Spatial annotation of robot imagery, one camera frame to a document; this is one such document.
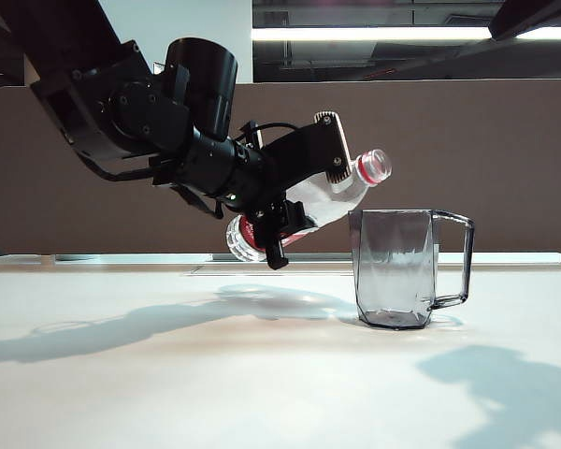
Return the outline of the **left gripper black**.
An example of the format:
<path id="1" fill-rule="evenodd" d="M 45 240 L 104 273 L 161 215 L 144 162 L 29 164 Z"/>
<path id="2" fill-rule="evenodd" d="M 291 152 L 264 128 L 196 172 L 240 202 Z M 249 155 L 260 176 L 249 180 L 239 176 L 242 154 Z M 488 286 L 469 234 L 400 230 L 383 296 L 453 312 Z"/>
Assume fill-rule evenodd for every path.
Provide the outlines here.
<path id="1" fill-rule="evenodd" d="M 352 175 L 351 156 L 341 119 L 335 111 L 323 110 L 314 115 L 314 123 L 306 129 L 308 156 L 321 167 L 329 183 L 338 185 Z M 300 168 L 305 160 L 305 128 L 297 128 L 260 148 L 263 172 L 254 188 L 251 207 L 265 207 L 284 200 L 286 191 L 299 182 Z"/>

